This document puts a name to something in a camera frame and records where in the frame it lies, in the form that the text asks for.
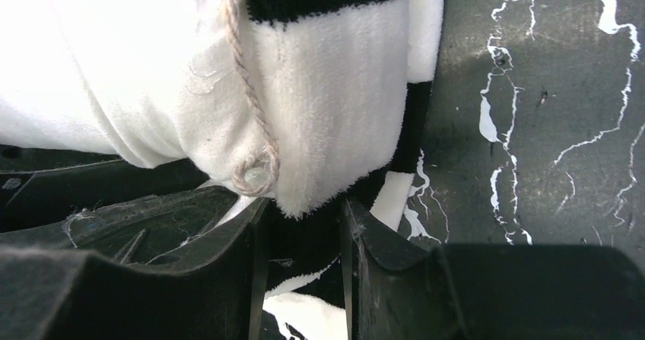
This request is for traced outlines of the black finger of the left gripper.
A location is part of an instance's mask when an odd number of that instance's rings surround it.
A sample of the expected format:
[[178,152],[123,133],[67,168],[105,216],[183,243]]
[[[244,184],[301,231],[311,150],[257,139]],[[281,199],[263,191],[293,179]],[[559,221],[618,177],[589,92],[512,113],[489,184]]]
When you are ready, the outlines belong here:
[[1,242],[166,262],[237,200],[190,160],[142,169],[114,155],[4,146]]

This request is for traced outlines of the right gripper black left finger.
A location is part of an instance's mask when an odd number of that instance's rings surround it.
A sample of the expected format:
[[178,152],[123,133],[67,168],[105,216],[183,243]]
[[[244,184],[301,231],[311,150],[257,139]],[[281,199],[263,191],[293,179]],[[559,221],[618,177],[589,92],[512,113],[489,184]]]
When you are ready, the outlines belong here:
[[123,265],[82,249],[4,245],[1,337],[258,338],[267,204],[254,201],[150,265]]

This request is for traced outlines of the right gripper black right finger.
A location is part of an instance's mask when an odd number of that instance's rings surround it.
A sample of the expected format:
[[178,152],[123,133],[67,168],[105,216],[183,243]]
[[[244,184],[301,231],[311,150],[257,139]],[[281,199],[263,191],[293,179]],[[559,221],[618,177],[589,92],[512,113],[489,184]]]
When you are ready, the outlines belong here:
[[602,246],[443,244],[425,251],[342,206],[352,339],[642,339],[644,278]]

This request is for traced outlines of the black white striped pillowcase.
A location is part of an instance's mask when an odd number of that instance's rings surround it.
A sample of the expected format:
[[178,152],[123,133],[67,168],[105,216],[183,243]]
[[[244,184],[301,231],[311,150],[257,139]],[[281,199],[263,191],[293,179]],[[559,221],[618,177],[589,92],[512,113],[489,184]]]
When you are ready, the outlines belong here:
[[443,4],[1,0],[1,149],[190,160],[237,196],[197,238],[266,200],[258,338],[344,339],[338,294],[308,289],[339,270],[346,198],[400,222]]

